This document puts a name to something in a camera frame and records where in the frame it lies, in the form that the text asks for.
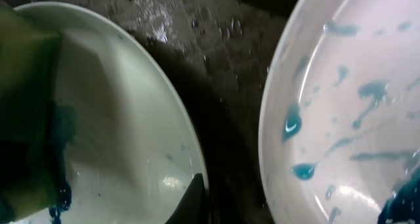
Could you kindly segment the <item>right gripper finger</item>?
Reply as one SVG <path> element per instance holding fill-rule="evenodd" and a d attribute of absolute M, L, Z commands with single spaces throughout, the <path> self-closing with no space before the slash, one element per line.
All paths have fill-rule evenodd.
<path fill-rule="evenodd" d="M 195 174 L 178 206 L 165 224 L 206 224 L 207 201 L 201 173 Z"/>

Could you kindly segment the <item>white plate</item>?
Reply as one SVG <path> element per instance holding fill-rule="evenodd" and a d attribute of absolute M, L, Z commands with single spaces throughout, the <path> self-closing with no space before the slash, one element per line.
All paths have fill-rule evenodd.
<path fill-rule="evenodd" d="M 191 119 L 158 63 L 131 35 L 76 5 L 39 2 L 18 12 L 58 30 L 53 104 L 72 191 L 66 211 L 24 223 L 166 223 L 195 174 L 209 189 Z"/>
<path fill-rule="evenodd" d="M 279 224 L 419 222 L 419 0 L 298 0 L 259 167 Z"/>

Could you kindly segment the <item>green yellow scrubbing sponge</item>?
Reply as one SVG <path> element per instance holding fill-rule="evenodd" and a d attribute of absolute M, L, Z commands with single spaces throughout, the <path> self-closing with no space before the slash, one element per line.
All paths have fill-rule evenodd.
<path fill-rule="evenodd" d="M 59 32 L 1 6 L 2 223 L 71 205 L 52 102 L 61 43 Z"/>

